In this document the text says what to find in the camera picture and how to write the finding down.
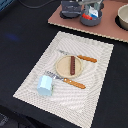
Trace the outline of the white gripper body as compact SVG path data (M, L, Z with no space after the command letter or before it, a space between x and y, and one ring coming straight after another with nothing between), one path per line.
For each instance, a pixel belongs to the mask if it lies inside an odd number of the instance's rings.
M94 5L94 9L100 10L103 0L77 0L79 5Z

